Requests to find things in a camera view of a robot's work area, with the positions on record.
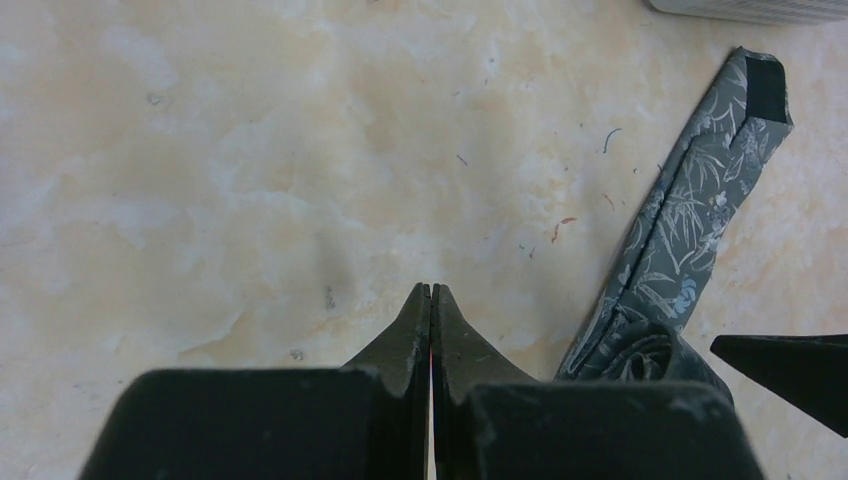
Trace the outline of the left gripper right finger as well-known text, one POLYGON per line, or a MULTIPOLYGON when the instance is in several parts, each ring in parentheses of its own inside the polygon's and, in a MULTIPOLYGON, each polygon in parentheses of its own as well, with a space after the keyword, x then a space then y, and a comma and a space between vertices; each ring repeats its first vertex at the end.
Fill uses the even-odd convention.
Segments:
POLYGON ((759 479, 732 403, 692 381, 540 382, 464 318, 445 285, 430 320, 440 479, 759 479))

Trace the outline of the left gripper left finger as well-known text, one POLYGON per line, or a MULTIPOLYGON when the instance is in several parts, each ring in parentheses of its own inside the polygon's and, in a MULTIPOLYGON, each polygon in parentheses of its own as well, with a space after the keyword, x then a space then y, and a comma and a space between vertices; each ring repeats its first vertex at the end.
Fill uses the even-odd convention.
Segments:
POLYGON ((84 479, 424 479, 431 292, 339 367, 160 369, 120 395, 84 479))

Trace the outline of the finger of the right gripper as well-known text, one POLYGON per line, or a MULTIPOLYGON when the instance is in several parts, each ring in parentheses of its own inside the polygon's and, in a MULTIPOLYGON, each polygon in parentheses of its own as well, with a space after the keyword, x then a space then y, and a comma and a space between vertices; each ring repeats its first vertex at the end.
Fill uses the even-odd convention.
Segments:
POLYGON ((839 436, 847 436, 845 334, 719 335, 710 351, 839 436))

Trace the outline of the grey floral tie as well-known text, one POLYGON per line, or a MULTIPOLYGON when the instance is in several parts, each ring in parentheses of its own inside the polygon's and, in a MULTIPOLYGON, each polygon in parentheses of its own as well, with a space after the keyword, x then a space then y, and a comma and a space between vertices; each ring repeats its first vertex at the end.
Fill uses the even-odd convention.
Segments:
POLYGON ((728 393, 682 332, 732 217, 793 127, 782 63, 735 49, 660 167, 558 380, 693 381, 728 393))

